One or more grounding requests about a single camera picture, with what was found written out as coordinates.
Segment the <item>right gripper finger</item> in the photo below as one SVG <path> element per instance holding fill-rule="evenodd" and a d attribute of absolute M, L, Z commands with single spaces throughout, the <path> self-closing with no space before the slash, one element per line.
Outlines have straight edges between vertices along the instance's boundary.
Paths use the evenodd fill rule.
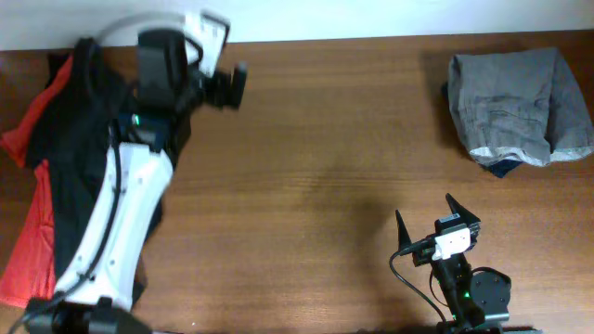
<path fill-rule="evenodd" d="M 466 224 L 478 224 L 481 222 L 476 215 L 463 207 L 450 193 L 445 195 L 445 199 L 450 211 L 452 211 L 452 213 L 457 213 Z"/>
<path fill-rule="evenodd" d="M 412 242 L 409 233 L 407 232 L 407 227 L 405 225 L 404 219 L 399 210 L 395 211 L 395 218 L 397 224 L 398 249 L 406 250 L 410 247 Z"/>

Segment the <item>grey shorts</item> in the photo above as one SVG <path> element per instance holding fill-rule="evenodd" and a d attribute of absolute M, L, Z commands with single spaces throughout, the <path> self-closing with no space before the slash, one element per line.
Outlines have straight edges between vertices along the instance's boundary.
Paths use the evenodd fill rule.
<path fill-rule="evenodd" d="M 537 167 L 593 152 L 593 123 L 557 48 L 451 58 L 447 93 L 458 138 L 483 166 Z"/>

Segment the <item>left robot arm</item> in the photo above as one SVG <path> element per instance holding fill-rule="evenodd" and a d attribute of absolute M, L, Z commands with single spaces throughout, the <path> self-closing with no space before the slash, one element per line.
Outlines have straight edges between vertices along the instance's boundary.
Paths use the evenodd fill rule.
<path fill-rule="evenodd" d="M 207 103 L 239 107 L 247 69 L 216 68 L 229 27 L 217 24 L 194 41 L 173 29 L 138 35 L 138 81 L 123 92 L 136 99 L 125 111 L 99 95 L 91 80 L 91 105 L 104 112 L 109 148 L 102 185 L 81 243 L 59 278 L 54 297 L 29 302 L 20 323 L 30 333 L 145 333 L 135 318 L 134 276 L 150 222 L 191 134 L 193 110 Z"/>

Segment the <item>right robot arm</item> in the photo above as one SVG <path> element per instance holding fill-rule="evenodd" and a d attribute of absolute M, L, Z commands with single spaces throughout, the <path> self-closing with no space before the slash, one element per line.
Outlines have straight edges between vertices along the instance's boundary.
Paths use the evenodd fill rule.
<path fill-rule="evenodd" d="M 438 314 L 439 333 L 502 333 L 510 319 L 511 279 L 491 267 L 472 267 L 465 253 L 477 243 L 481 220 L 451 195 L 445 200 L 451 214 L 434 222 L 435 231 L 413 242 L 400 212 L 395 213 L 398 250 L 391 255 L 393 274 L 426 301 Z M 451 318 L 435 302 L 395 270 L 397 257 L 410 255 L 417 267 L 429 265 L 430 280 L 439 283 Z"/>

